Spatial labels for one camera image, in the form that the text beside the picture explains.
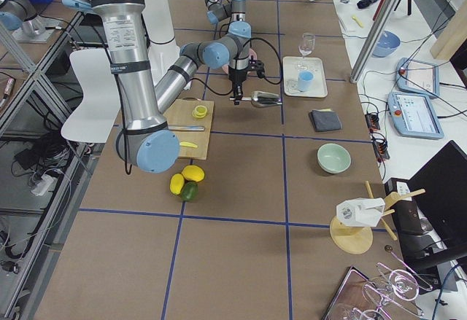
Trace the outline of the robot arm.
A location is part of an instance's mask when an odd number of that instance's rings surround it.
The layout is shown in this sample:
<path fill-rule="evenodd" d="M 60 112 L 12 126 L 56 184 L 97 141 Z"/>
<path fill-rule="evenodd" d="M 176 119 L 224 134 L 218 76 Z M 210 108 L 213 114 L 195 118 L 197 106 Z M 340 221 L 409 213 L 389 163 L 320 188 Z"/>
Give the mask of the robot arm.
<path fill-rule="evenodd" d="M 246 0 L 204 0 L 207 8 L 207 18 L 212 25 L 229 19 L 246 20 Z"/>
<path fill-rule="evenodd" d="M 230 24 L 217 40 L 182 46 L 180 56 L 158 82 L 153 81 L 150 46 L 154 33 L 174 56 L 174 32 L 168 0 L 62 0 L 82 12 L 98 15 L 107 39 L 108 60 L 120 97 L 123 126 L 116 149 L 126 164 L 150 173 L 169 169 L 179 156 L 180 143 L 168 129 L 163 113 L 171 106 L 198 68 L 218 69 L 243 61 L 249 52 L 251 26 L 241 20 Z"/>

